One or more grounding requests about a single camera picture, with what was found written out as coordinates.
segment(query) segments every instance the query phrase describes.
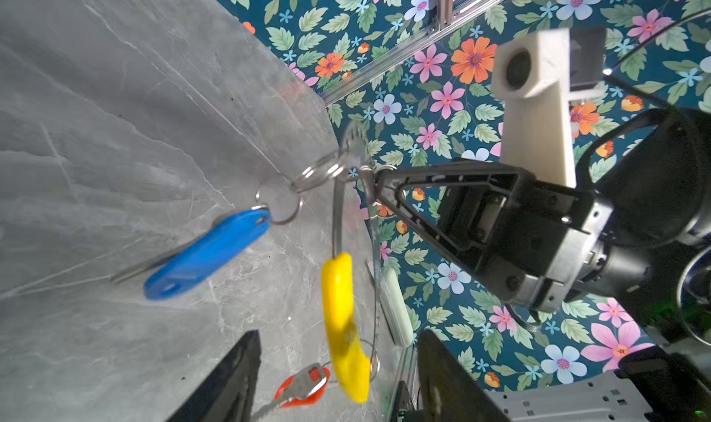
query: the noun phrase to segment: white flower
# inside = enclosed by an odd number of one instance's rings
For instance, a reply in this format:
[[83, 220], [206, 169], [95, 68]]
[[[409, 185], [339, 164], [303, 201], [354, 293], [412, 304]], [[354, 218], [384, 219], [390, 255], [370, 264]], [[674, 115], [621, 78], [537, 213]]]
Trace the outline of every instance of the white flower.
[[471, 275], [462, 271], [455, 264], [447, 265], [446, 263], [440, 263], [437, 270], [442, 275], [437, 279], [437, 284], [441, 289], [449, 288], [451, 285], [451, 292], [455, 294], [464, 293], [464, 285], [471, 282]]
[[600, 1], [601, 0], [556, 0], [556, 2], [564, 6], [558, 9], [555, 15], [559, 20], [566, 20], [575, 13], [575, 18], [584, 20], [592, 15], [590, 4], [597, 4]]
[[562, 384], [571, 384], [573, 374], [582, 377], [587, 374], [587, 366], [581, 362], [575, 362], [580, 357], [580, 352], [572, 346], [566, 346], [563, 352], [556, 345], [548, 345], [545, 353], [550, 357], [540, 363], [540, 366], [548, 374], [558, 372], [558, 380]]
[[410, 0], [413, 8], [404, 13], [404, 19], [409, 20], [414, 17], [415, 22], [424, 18], [428, 10], [437, 7], [437, 0]]
[[395, 114], [399, 114], [403, 109], [400, 103], [395, 103], [395, 95], [387, 94], [384, 99], [376, 99], [373, 107], [376, 109], [373, 120], [380, 123], [383, 119], [387, 124], [395, 123]]

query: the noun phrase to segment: metal key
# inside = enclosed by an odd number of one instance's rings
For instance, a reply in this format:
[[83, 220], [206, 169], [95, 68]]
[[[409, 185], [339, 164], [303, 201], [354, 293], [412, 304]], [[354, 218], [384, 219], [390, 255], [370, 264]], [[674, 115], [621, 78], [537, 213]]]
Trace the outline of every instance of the metal key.
[[252, 422], [258, 421], [286, 402], [290, 402], [294, 399], [304, 400], [308, 398], [316, 391], [319, 391], [326, 384], [326, 380], [326, 374], [321, 368], [321, 364], [308, 365], [294, 375], [294, 381], [291, 382], [289, 388], [284, 390], [278, 399], [264, 405], [252, 415], [250, 420]]

